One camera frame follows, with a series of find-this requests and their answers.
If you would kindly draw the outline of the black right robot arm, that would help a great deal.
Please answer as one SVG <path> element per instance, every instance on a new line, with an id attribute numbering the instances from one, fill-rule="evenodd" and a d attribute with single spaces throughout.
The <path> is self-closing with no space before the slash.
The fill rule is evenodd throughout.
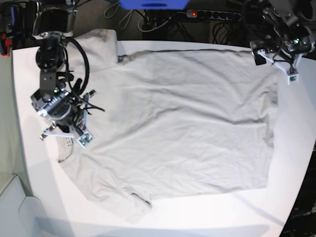
<path id="1" fill-rule="evenodd" d="M 78 131 L 76 120 L 82 114 L 83 104 L 79 97 L 87 87 L 90 73 L 86 53 L 72 37 L 77 7 L 76 0 L 39 0 L 33 27 L 33 36 L 41 45 L 36 52 L 39 89 L 31 96 L 32 106 L 41 117 L 52 121 L 49 130 L 59 128 L 66 134 L 72 129 Z M 67 84 L 74 80 L 66 55 L 69 43 L 82 55 L 84 79 L 77 79 L 67 90 Z"/>

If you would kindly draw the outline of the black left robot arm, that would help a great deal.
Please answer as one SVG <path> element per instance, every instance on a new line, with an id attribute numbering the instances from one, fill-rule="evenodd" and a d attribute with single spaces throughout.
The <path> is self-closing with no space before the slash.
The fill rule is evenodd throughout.
<path id="1" fill-rule="evenodd" d="M 249 36 L 256 65 L 266 59 L 294 67 L 300 55 L 316 49 L 316 2 L 314 0 L 246 0 L 241 20 Z"/>

